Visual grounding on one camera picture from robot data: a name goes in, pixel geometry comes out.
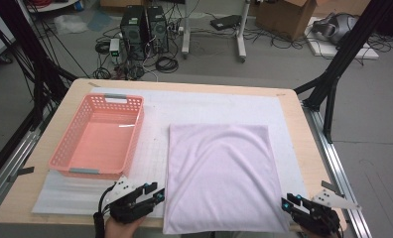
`basket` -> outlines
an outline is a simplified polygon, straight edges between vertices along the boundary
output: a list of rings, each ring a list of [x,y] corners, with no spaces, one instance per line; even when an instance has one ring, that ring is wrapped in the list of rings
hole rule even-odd
[[[140,96],[85,95],[49,167],[67,177],[128,176],[144,120],[143,101]]]

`white mat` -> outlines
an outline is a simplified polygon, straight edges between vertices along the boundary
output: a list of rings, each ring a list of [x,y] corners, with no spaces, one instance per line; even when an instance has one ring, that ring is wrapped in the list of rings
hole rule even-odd
[[[313,33],[311,31],[314,21],[318,21],[320,19],[321,18],[316,17],[311,18],[308,27],[305,29],[305,36],[309,38],[309,46],[311,47],[311,50],[316,57],[323,56],[326,58],[333,58],[337,53],[335,45],[329,42],[327,38],[323,37],[321,33]],[[376,53],[376,51],[371,49],[368,44],[364,44],[363,49],[358,52],[355,58],[378,60],[379,55]]]
[[[144,97],[145,118],[130,172],[130,179],[133,179],[137,185],[157,181],[159,188],[164,187],[171,123],[268,125],[271,128],[272,148],[276,156],[283,196],[287,192],[302,196],[307,194],[280,101],[275,97],[102,87],[95,87],[92,92]],[[93,214],[98,199],[92,193],[103,193],[112,183],[100,185],[93,179],[84,179],[81,182],[83,182],[82,187],[90,187],[93,192],[78,189],[72,185],[70,179],[62,179],[61,175],[50,173],[33,212]],[[163,210],[163,205],[159,205],[151,216],[163,217]]]

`white plastic bag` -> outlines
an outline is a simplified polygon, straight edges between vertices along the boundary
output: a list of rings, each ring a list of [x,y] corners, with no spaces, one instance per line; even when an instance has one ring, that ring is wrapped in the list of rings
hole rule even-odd
[[[87,30],[87,25],[76,15],[61,15],[54,18],[58,35],[81,33]]]

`lavender towel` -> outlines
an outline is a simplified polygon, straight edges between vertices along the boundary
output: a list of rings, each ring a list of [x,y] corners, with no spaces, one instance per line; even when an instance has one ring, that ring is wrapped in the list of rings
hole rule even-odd
[[[171,125],[165,234],[287,232],[268,127]]]

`towel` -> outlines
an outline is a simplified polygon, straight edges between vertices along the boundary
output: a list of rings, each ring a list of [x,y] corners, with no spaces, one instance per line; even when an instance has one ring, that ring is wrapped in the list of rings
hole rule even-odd
[[[288,232],[268,127],[170,126],[163,232]]]

